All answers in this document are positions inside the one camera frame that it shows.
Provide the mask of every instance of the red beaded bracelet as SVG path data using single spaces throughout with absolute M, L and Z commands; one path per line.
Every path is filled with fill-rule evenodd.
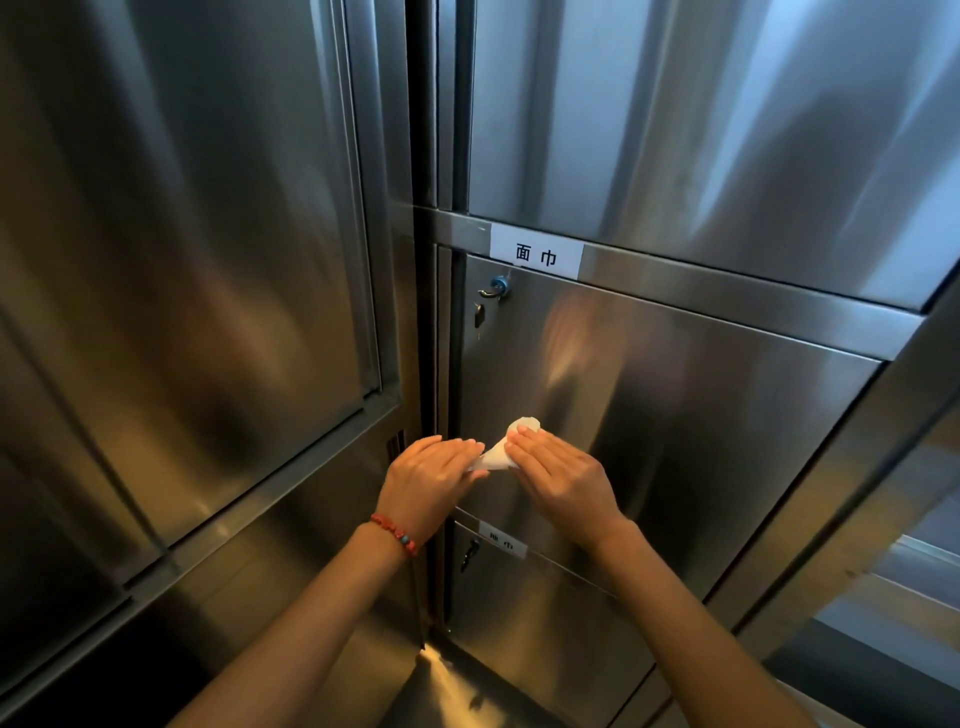
M 407 552 L 407 555 L 411 558 L 417 555 L 417 542 L 412 538 L 407 536 L 406 532 L 400 528 L 396 523 L 388 519 L 386 516 L 381 516 L 378 513 L 374 513 L 370 516 L 370 520 L 373 523 L 376 523 L 385 531 L 390 531 L 394 534 L 394 537 L 400 541 L 400 545 L 403 546 L 403 549 Z

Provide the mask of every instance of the hand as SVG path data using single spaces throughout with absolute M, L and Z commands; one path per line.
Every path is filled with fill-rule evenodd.
M 593 552 L 624 523 L 603 466 L 546 430 L 518 427 L 507 435 L 514 473 L 537 508 L 570 539 Z
M 467 468 L 483 443 L 424 437 L 404 450 L 387 471 L 376 512 L 406 531 L 417 546 L 437 532 L 469 487 L 490 473 Z

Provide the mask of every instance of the metal cabinet door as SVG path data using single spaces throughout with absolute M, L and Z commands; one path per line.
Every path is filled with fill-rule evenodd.
M 480 547 L 461 570 L 471 542 Z M 528 553 L 507 554 L 455 526 L 450 637 L 579 728 L 606 726 L 653 666 L 616 599 Z
M 1 449 L 0 595 L 0 694 L 123 599 Z
M 950 2 L 484 0 L 468 209 L 920 308 L 960 255 L 958 30 Z
M 511 282 L 499 302 L 477 296 L 494 276 Z M 532 415 L 591 452 L 620 507 L 700 598 L 877 367 L 473 256 L 464 296 L 458 434 L 492 444 Z M 493 473 L 461 505 L 604 583 L 512 475 Z
M 0 20 L 0 304 L 173 543 L 379 385 L 343 9 Z

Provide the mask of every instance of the left hand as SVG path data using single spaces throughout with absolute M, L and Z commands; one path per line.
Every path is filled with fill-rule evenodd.
M 473 440 L 424 437 L 404 450 L 387 471 L 376 512 L 390 519 L 418 546 L 437 532 L 470 486 L 490 473 L 467 472 L 483 453 Z

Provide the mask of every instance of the forearm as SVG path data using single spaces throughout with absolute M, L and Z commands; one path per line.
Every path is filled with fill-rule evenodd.
M 625 522 L 594 558 L 650 646 L 693 728 L 815 725 Z
M 403 564 L 394 537 L 367 523 L 297 600 L 172 723 L 295 725 L 357 622 Z

